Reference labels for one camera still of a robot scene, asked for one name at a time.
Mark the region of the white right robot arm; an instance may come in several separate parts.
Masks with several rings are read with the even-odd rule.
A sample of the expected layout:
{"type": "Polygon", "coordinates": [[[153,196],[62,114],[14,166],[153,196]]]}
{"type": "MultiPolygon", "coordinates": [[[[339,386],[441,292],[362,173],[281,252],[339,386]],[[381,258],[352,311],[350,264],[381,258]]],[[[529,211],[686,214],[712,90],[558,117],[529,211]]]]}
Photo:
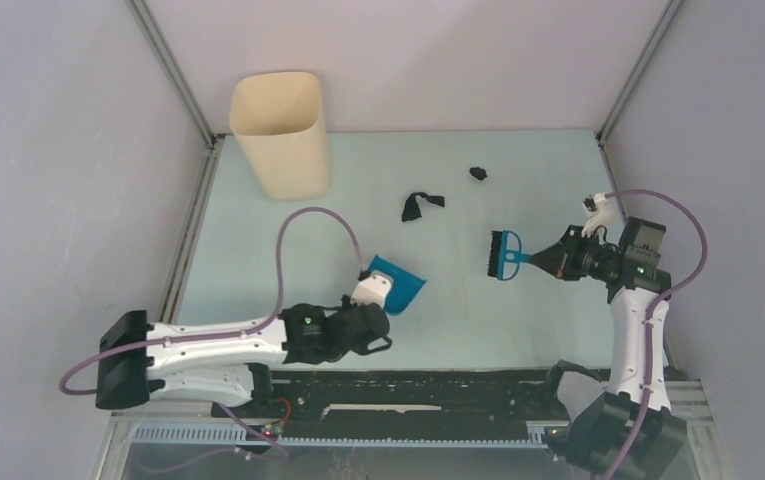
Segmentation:
{"type": "Polygon", "coordinates": [[[659,479],[687,438],[686,422],[672,412],[664,374],[669,303],[659,296],[670,288],[671,276],[658,262],[665,233],[661,224],[632,217],[613,244],[571,225],[530,258],[557,279],[589,277],[607,289],[613,323],[608,382],[560,361],[539,392],[546,414],[569,417],[567,427],[545,432],[548,449],[601,479],[659,479]]]}

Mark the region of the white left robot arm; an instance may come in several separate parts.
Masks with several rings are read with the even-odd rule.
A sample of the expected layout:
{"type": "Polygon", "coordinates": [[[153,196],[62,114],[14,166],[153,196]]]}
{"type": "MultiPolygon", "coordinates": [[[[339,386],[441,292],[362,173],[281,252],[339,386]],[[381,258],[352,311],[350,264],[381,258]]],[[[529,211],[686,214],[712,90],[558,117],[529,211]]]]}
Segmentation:
{"type": "Polygon", "coordinates": [[[124,410],[156,399],[199,400],[262,416],[274,403],[270,370],[334,363],[389,349],[390,323],[377,304],[296,304],[271,322],[182,327],[130,311],[101,337],[95,405],[124,410]]]}

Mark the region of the blue dustpan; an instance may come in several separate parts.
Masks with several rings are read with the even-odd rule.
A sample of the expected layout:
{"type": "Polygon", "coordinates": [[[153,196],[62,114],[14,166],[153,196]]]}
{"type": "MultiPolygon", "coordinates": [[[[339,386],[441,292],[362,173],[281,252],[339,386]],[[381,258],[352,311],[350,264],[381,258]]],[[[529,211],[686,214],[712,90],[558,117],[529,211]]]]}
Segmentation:
{"type": "Polygon", "coordinates": [[[381,273],[392,282],[392,287],[386,296],[384,310],[390,315],[402,314],[416,299],[426,280],[416,274],[375,255],[370,261],[371,273],[381,273]]]}

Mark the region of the blue hand brush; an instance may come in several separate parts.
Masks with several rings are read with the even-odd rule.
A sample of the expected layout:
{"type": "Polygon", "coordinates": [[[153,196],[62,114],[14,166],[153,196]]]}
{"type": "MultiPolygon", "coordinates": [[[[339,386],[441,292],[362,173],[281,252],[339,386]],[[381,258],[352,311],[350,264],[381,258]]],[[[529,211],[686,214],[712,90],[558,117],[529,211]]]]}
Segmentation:
{"type": "Polygon", "coordinates": [[[499,281],[514,279],[530,254],[526,253],[521,237],[511,230],[492,230],[487,263],[487,275],[499,281]]]}

